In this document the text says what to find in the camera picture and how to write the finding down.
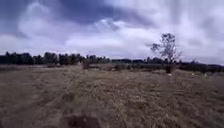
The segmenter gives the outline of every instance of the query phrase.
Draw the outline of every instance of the dark cloud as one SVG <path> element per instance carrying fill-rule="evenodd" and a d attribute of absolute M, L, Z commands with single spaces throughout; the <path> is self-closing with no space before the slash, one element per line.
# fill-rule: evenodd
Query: dark cloud
<path fill-rule="evenodd" d="M 31 0 L 0 0 L 0 34 L 24 36 L 17 28 L 17 21 Z"/>
<path fill-rule="evenodd" d="M 122 19 L 144 25 L 153 24 L 133 10 L 109 6 L 104 3 L 104 0 L 42 0 L 41 3 L 52 8 L 60 19 L 72 20 L 84 25 L 104 18 Z"/>

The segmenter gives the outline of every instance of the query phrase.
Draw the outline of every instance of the ground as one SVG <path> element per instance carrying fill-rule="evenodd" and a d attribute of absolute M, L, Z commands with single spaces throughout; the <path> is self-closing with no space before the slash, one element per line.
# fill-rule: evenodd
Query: ground
<path fill-rule="evenodd" d="M 224 77 L 176 71 L 0 71 L 0 128 L 223 128 Z"/>

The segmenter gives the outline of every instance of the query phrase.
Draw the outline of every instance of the sky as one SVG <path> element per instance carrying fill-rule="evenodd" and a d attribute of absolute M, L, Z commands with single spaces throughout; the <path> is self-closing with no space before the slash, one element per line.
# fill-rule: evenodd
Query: sky
<path fill-rule="evenodd" d="M 0 0 L 0 54 L 154 57 L 173 33 L 180 59 L 224 64 L 223 0 Z"/>

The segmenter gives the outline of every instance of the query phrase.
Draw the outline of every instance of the field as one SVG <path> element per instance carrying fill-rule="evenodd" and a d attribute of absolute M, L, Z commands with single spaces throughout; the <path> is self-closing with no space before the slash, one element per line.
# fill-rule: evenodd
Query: field
<path fill-rule="evenodd" d="M 176 71 L 0 71 L 0 128 L 224 128 L 224 77 Z"/>

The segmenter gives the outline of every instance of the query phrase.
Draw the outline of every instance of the dry grass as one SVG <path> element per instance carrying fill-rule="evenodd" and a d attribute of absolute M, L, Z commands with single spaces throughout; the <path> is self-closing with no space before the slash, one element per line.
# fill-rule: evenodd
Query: dry grass
<path fill-rule="evenodd" d="M 223 83 L 220 76 L 181 71 L 172 77 L 78 66 L 0 72 L 0 122 L 69 128 L 68 117 L 86 115 L 102 128 L 223 128 Z"/>

